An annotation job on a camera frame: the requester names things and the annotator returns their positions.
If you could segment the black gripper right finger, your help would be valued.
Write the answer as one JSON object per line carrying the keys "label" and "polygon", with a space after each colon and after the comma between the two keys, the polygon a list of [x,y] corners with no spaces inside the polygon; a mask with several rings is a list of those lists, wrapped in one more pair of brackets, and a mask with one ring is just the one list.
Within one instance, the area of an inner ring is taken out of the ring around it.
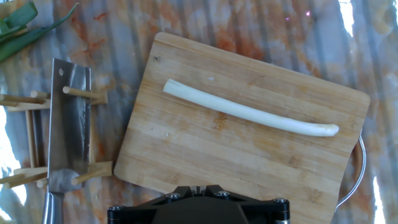
{"label": "black gripper right finger", "polygon": [[236,203],[250,223],[254,221],[256,215],[260,215],[265,219],[261,223],[290,224],[290,202],[286,198],[258,200],[227,191],[219,185],[201,186],[200,195]]}

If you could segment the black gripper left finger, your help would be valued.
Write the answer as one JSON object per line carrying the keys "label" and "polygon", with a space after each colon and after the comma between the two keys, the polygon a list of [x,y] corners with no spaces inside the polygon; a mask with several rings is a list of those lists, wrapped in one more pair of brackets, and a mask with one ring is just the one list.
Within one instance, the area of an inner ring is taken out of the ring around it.
{"label": "black gripper left finger", "polygon": [[149,202],[134,207],[115,205],[107,211],[108,224],[130,224],[153,222],[157,211],[174,202],[194,197],[197,194],[197,186],[177,187],[173,192],[157,197]]}

